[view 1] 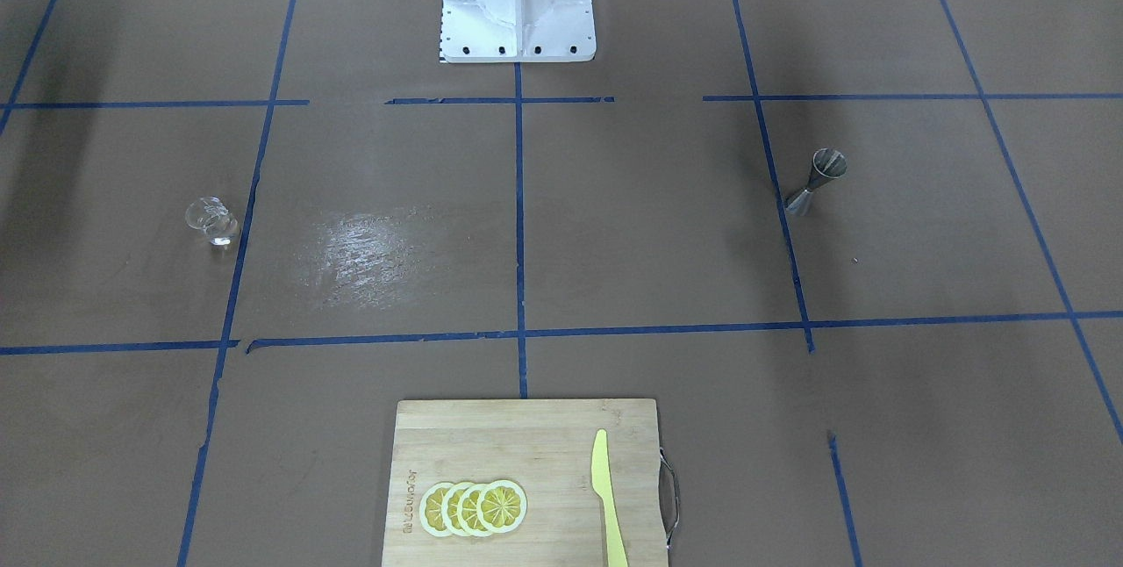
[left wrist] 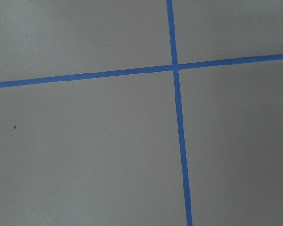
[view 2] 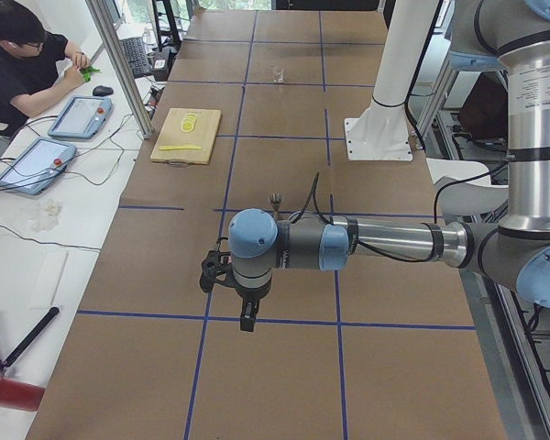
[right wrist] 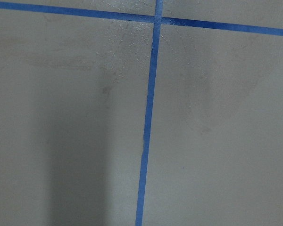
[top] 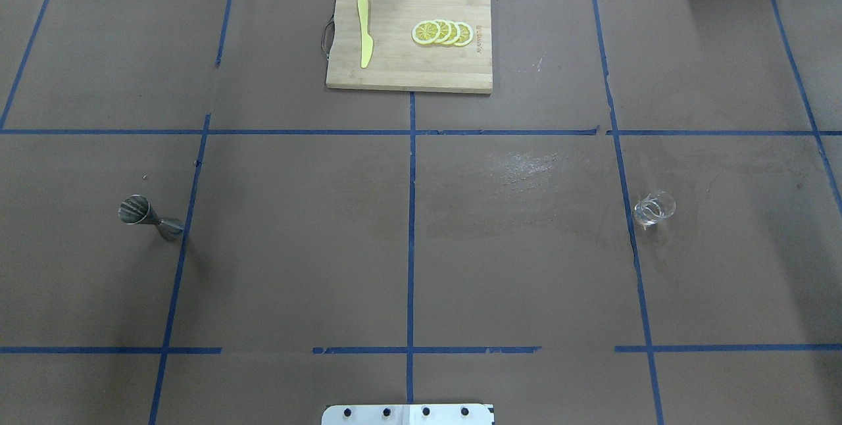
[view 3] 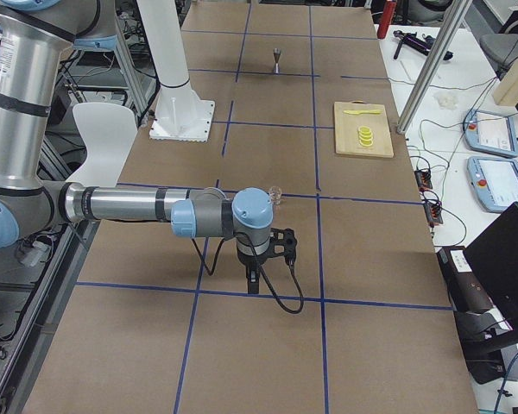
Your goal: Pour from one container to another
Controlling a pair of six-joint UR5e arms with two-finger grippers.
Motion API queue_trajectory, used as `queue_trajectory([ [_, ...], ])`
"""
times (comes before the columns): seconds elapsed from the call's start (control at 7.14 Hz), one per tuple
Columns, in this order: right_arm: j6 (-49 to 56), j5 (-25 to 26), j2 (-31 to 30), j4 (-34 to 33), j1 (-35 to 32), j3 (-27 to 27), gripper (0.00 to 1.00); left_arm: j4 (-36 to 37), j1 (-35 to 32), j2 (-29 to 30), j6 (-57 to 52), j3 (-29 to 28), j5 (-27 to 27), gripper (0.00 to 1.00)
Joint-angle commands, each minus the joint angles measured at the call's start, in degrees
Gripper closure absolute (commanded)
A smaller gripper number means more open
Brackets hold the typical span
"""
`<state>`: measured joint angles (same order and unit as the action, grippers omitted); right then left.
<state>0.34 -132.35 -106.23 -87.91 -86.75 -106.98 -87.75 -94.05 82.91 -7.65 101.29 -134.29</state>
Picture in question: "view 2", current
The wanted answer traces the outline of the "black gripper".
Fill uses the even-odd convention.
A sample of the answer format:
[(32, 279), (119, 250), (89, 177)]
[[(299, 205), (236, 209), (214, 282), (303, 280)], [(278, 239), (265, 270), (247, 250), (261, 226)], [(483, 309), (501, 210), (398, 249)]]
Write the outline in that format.
[(211, 293), (216, 284), (230, 289), (235, 288), (231, 253), (221, 250), (224, 240), (227, 240), (227, 237), (217, 238), (214, 247), (208, 251), (202, 261), (199, 285), (204, 293)]

